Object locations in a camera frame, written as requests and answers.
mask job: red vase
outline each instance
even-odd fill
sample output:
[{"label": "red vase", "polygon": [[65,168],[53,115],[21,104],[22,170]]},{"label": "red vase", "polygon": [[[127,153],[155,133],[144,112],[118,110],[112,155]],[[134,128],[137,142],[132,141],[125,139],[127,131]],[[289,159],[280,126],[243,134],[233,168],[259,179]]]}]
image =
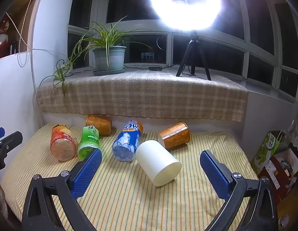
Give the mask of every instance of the red vase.
[{"label": "red vase", "polygon": [[0,22],[0,58],[8,55],[9,36],[6,31],[9,27],[9,18],[7,15]]}]

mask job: striped bed sheet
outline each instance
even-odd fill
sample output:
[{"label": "striped bed sheet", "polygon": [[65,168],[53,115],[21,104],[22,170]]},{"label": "striped bed sheet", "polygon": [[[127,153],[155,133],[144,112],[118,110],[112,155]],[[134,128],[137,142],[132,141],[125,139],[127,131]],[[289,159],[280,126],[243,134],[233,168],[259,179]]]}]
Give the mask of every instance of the striped bed sheet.
[{"label": "striped bed sheet", "polygon": [[[70,170],[77,157],[58,162],[50,152],[51,129],[48,124],[22,147],[7,169],[1,184],[12,211],[22,218],[26,193],[34,174],[57,176]],[[82,128],[71,127],[79,143]],[[209,149],[231,172],[245,178],[257,179],[245,154],[235,138],[226,133],[194,133],[189,143],[173,149],[171,154],[182,163],[182,170],[172,182],[155,187],[136,160],[119,162],[111,146],[119,131],[102,137],[102,165],[91,181],[85,195],[77,201],[97,230],[205,230],[224,201],[218,199],[208,178],[200,167],[199,156]],[[156,140],[156,133],[144,133],[141,142]],[[59,217],[66,230],[72,227],[57,196],[53,197]],[[235,230],[247,206],[244,199],[230,230]]]}]

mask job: green bottle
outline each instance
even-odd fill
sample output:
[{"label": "green bottle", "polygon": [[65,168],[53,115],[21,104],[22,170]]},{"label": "green bottle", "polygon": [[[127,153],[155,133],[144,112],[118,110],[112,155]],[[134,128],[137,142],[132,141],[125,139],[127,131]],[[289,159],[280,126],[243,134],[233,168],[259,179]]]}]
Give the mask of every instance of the green bottle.
[{"label": "green bottle", "polygon": [[101,149],[99,143],[99,130],[94,126],[83,127],[82,139],[78,145],[77,155],[82,161],[93,148]]}]

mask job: plant pot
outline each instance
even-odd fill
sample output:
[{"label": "plant pot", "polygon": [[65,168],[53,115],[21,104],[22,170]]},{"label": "plant pot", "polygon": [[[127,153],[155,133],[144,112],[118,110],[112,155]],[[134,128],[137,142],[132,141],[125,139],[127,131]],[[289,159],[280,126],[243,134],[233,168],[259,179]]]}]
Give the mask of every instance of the plant pot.
[{"label": "plant pot", "polygon": [[125,46],[109,46],[109,65],[107,66],[106,47],[95,49],[95,68],[98,72],[124,70]]}]

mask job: plaid blanket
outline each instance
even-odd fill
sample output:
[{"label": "plaid blanket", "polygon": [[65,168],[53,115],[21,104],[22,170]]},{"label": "plaid blanket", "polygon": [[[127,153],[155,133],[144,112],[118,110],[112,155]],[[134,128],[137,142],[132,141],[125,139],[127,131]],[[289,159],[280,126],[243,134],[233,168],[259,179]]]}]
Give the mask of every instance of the plaid blanket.
[{"label": "plaid blanket", "polygon": [[177,68],[163,71],[127,69],[123,74],[95,77],[91,71],[67,78],[67,92],[45,81],[37,92],[42,112],[105,116],[215,119],[242,122],[247,90],[218,75],[208,81],[176,77]]}]

